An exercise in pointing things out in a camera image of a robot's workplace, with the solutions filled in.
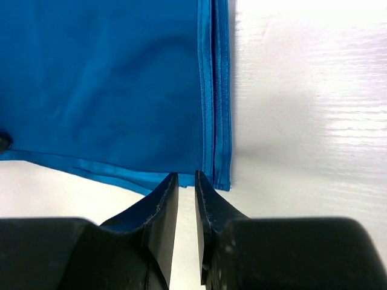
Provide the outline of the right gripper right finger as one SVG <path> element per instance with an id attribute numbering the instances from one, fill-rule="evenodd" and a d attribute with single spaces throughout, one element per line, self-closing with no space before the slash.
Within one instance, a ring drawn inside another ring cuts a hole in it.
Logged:
<path id="1" fill-rule="evenodd" d="M 381 260 L 347 217 L 253 219 L 195 174 L 201 284 L 207 289 L 380 289 Z"/>

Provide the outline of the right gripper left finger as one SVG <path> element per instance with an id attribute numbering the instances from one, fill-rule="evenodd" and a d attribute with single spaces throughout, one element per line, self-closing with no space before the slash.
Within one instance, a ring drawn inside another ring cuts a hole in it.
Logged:
<path id="1" fill-rule="evenodd" d="M 86 219 L 1 220 L 2 289 L 168 289 L 178 175 L 96 225 Z"/>

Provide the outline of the blue cloth napkin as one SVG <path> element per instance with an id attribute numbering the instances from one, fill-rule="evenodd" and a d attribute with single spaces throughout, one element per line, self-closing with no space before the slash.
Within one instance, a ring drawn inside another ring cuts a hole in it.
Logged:
<path id="1" fill-rule="evenodd" d="M 2 1 L 1 159 L 230 189 L 227 1 Z"/>

